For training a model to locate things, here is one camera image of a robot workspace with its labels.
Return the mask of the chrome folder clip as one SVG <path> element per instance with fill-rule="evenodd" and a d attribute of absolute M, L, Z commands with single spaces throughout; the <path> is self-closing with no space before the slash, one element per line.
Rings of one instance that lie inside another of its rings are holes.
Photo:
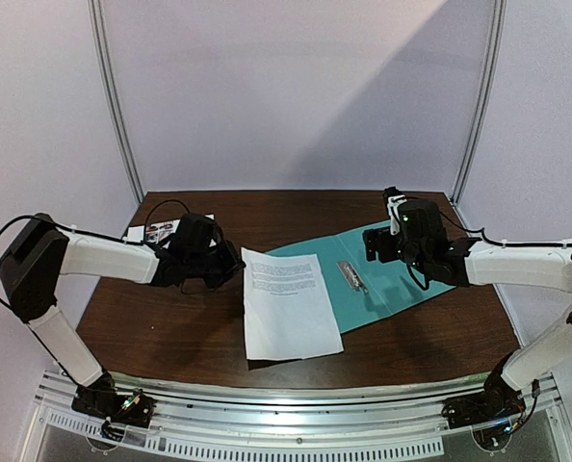
<path fill-rule="evenodd" d="M 367 286 L 352 263 L 349 261 L 338 261 L 337 267 L 353 290 L 362 292 L 365 295 L 369 293 Z"/>

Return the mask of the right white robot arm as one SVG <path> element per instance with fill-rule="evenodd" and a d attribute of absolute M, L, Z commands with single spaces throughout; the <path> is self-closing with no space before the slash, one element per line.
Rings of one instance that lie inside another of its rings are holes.
<path fill-rule="evenodd" d="M 421 289 L 430 282 L 467 288 L 505 284 L 542 287 L 572 295 L 572 239 L 551 243 L 492 241 L 483 231 L 450 240 L 436 203 L 386 198 L 389 225 L 364 231 L 366 257 L 381 263 L 401 261 Z M 540 375 L 572 354 L 572 304 L 529 345 L 511 353 L 488 376 L 476 411 L 497 419 Z"/>

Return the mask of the white printed paper sheet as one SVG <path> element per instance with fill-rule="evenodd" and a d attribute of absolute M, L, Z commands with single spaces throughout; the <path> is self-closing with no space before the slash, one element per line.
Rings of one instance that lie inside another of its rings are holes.
<path fill-rule="evenodd" d="M 319 260 L 241 250 L 245 352 L 249 361 L 290 361 L 344 351 Z"/>

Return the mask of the teal file folder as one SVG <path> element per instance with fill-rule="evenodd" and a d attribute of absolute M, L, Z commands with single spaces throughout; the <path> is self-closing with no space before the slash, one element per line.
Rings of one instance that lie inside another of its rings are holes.
<path fill-rule="evenodd" d="M 363 231 L 386 226 L 386 221 L 317 239 L 288 244 L 268 253 L 276 257 L 315 254 L 319 260 L 333 313 L 342 334 L 367 324 L 390 318 L 453 288 L 432 281 L 422 290 L 401 261 L 382 264 L 366 259 Z M 341 272 L 346 262 L 362 279 L 368 292 L 354 289 Z"/>

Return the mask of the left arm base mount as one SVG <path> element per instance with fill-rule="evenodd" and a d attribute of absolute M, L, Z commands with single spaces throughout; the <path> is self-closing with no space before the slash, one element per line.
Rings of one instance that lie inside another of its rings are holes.
<path fill-rule="evenodd" d="M 142 389 L 122 392 L 113 378 L 103 373 L 90 386 L 78 385 L 71 409 L 77 413 L 102 419 L 100 436 L 121 442 L 126 426 L 149 428 L 156 400 Z"/>

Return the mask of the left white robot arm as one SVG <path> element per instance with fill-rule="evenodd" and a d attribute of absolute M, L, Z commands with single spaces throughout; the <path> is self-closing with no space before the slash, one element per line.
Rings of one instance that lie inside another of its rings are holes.
<path fill-rule="evenodd" d="M 164 245 L 136 242 L 54 221 L 47 214 L 19 217 L 24 226 L 0 257 L 2 303 L 12 311 L 80 388 L 101 418 L 121 407 L 110 376 L 58 306 L 63 275 L 91 275 L 151 287 L 182 286 L 193 279 L 215 290 L 245 266 L 217 222 L 204 215 L 181 217 Z"/>

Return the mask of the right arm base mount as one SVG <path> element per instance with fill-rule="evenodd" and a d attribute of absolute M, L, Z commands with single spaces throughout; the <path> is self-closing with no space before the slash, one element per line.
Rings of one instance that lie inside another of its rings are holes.
<path fill-rule="evenodd" d="M 448 398 L 443 402 L 441 416 L 450 428 L 483 424 L 519 414 L 514 423 L 507 423 L 502 431 L 511 434 L 521 428 L 532 416 L 540 395 L 539 380 L 531 383 L 533 403 L 529 413 L 520 391 L 512 389 L 496 373 L 490 374 L 483 390 L 474 394 Z"/>

